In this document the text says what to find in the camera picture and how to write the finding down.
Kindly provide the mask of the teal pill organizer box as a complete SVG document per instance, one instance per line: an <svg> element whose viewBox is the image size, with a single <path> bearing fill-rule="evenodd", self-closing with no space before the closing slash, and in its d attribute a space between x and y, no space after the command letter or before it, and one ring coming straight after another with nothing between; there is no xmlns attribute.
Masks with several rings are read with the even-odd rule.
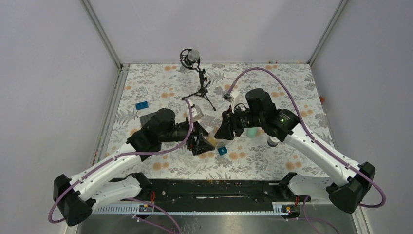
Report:
<svg viewBox="0 0 413 234"><path fill-rule="evenodd" d="M219 154L220 156L223 156L223 155L227 154L227 148L226 148L225 146L220 147L220 148L218 148L217 150L218 150L218 154Z"/></svg>

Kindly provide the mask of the white pill bottle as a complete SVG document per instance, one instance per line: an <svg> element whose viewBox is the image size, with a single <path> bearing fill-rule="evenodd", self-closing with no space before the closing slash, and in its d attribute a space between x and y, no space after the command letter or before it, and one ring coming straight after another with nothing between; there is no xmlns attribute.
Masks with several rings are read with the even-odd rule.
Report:
<svg viewBox="0 0 413 234"><path fill-rule="evenodd" d="M267 138L267 144L270 147L277 147L280 144L280 141L276 137L269 136Z"/></svg>

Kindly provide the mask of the amber glass pill bottle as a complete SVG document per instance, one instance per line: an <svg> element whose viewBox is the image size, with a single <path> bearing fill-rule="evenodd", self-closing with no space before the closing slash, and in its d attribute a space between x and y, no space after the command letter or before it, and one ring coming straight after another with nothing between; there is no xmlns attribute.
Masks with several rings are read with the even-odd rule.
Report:
<svg viewBox="0 0 413 234"><path fill-rule="evenodd" d="M215 131L211 131L208 133L208 136L206 138L206 140L213 145L214 147L216 147L216 145L219 143L218 140L215 138Z"/></svg>

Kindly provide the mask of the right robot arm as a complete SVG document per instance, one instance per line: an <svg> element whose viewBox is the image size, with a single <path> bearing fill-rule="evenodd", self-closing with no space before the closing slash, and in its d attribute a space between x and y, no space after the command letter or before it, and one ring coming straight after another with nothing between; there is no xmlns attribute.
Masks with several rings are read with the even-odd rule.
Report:
<svg viewBox="0 0 413 234"><path fill-rule="evenodd" d="M353 213L372 187L375 167L359 163L343 155L322 139L313 135L299 117L287 109L278 109L268 92L256 88L246 93L247 105L242 109L238 94L225 93L230 107L222 113L222 124L216 139L233 140L244 129L260 127L270 137L270 143L285 143L313 161L328 176L316 178L290 173L279 193L287 201L297 195L328 199L338 209Z"/></svg>

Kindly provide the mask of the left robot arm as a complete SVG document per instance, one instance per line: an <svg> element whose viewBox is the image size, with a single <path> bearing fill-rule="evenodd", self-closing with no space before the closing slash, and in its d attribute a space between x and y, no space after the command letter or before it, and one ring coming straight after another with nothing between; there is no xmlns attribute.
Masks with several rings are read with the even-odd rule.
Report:
<svg viewBox="0 0 413 234"><path fill-rule="evenodd" d="M49 212L58 208L68 226L86 220L94 210L126 198L146 200L151 194L151 183L142 173L133 173L131 178L112 182L122 170L140 164L150 156L171 153L185 146L194 156L213 151L207 140L208 132L198 123L187 118L175 122L171 109L158 110L140 130L133 133L115 153L96 165L68 177L64 174L54 179L54 204Z"/></svg>

